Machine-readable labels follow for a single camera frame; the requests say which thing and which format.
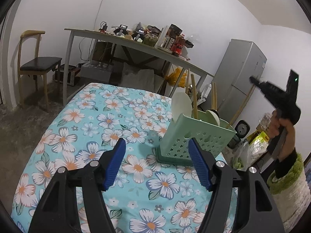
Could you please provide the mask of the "right hand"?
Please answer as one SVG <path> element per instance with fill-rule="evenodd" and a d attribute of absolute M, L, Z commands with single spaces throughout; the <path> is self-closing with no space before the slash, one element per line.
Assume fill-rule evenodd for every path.
<path fill-rule="evenodd" d="M 268 137 L 274 138 L 278 136 L 281 126 L 287 130 L 287 135 L 278 155 L 280 162 L 287 158 L 295 149 L 295 128 L 289 119 L 278 118 L 277 110 L 274 110 L 267 128 Z"/>

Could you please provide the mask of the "green fuzzy sleeve forearm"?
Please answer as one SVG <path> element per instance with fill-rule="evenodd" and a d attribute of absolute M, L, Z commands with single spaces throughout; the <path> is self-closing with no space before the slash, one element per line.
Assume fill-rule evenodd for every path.
<path fill-rule="evenodd" d="M 310 188 L 301 155 L 294 150 L 284 160 L 276 160 L 275 170 L 268 177 L 267 185 L 285 232 L 290 232 L 310 204 Z"/>

